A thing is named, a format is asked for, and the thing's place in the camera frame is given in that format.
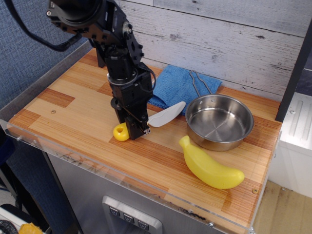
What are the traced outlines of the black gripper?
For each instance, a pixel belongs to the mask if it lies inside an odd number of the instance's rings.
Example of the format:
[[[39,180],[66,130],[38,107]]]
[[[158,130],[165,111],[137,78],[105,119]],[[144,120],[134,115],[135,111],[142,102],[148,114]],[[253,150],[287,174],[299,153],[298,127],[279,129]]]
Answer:
[[[140,62],[134,68],[130,79],[115,79],[108,76],[113,94],[111,106],[115,109],[119,123],[126,123],[131,140],[151,132],[148,126],[147,102],[153,96],[154,75],[147,65]]]

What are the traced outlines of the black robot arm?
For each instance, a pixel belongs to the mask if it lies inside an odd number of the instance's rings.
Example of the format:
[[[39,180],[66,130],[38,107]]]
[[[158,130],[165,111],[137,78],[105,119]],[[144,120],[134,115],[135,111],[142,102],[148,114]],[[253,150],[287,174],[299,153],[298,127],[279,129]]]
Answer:
[[[50,0],[48,17],[62,31],[89,39],[100,67],[106,66],[111,106],[130,139],[150,133],[147,103],[156,86],[154,72],[141,62],[143,46],[125,13],[113,0]]]

